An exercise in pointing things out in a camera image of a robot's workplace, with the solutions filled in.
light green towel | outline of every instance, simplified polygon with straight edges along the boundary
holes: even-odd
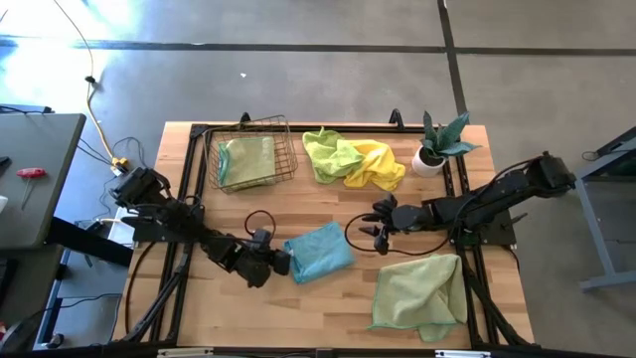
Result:
[[[222,186],[276,174],[272,137],[237,138],[220,143],[219,157]]]
[[[302,144],[311,158],[316,181],[330,184],[356,169],[365,159],[353,145],[334,130],[320,128],[319,132],[305,132]]]
[[[416,328],[422,341],[435,342],[466,322],[466,309],[461,258],[431,256],[380,269],[369,328]]]

crumpled towel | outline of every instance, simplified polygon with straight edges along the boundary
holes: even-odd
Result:
[[[365,158],[335,130],[305,132],[302,144],[311,159],[316,181],[331,184],[344,177],[362,163]]]
[[[291,255],[291,272],[296,283],[320,278],[349,266],[355,260],[345,241],[345,234],[336,222],[288,240],[283,248]]]
[[[273,137],[236,138],[219,144],[219,182],[222,186],[274,174]]]
[[[416,328],[424,342],[444,338],[457,323],[466,322],[461,258],[431,256],[381,268],[372,314],[369,328]]]
[[[396,163],[391,148],[375,140],[348,140],[359,153],[365,156],[362,165],[347,174],[345,185],[362,188],[370,180],[384,190],[392,191],[404,177],[404,166]]]

wire basket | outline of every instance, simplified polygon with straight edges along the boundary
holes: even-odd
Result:
[[[284,115],[253,119],[208,130],[213,134],[213,137],[210,146],[205,150],[205,155],[208,163],[208,180],[213,188],[221,189],[226,193],[232,193],[253,186],[272,185],[281,181],[290,180],[294,177],[294,172],[298,168],[298,161],[289,131],[289,124]],[[219,174],[220,163],[222,161],[219,149],[220,145],[228,144],[233,139],[260,137],[271,137],[273,139],[275,173],[273,175],[223,185]]]

concrete floor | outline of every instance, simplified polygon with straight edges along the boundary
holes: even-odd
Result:
[[[435,0],[61,3],[86,36],[96,40],[444,44]],[[447,4],[456,46],[636,46],[636,3],[629,0],[448,0]],[[17,49],[0,47],[0,102],[84,111],[82,79],[88,72],[88,56],[85,50],[65,47],[77,34],[64,15],[49,6],[54,5],[34,8],[16,1],[0,23],[0,35],[57,38]],[[236,120],[249,111],[252,117],[284,113],[292,121],[384,122],[394,107],[410,122],[419,122],[425,109],[441,122],[455,114],[444,54],[135,50],[93,54],[102,85],[93,100],[95,115],[111,142],[138,137],[148,163],[155,160],[167,120]],[[634,125],[635,57],[461,55],[458,63],[471,120],[487,126],[497,168],[547,149],[575,170],[585,164],[580,152],[593,150]],[[91,125],[86,125],[82,137],[98,146]],[[136,161],[131,145],[127,156]],[[57,215],[72,221],[100,213],[103,208],[97,198],[109,178],[105,166],[79,152]],[[537,342],[556,349],[633,355],[636,285],[586,294],[578,288],[580,280],[602,270],[575,194],[531,200],[513,210],[513,214],[522,212],[530,216],[517,224],[516,232]],[[125,277],[101,272],[99,279],[107,275],[121,282]],[[71,285],[81,290],[81,284]],[[70,289],[66,292],[73,296]],[[94,294],[94,289],[87,294]],[[99,312],[95,316],[103,317]]]

red screwdriver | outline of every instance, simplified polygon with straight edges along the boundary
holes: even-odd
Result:
[[[27,193],[29,192],[29,183],[31,183],[31,179],[43,177],[47,175],[47,171],[43,168],[25,168],[18,170],[16,174],[21,178],[27,179],[27,186],[24,188],[24,194],[22,195],[22,204],[20,205],[20,209],[24,210],[24,205],[27,202]]]

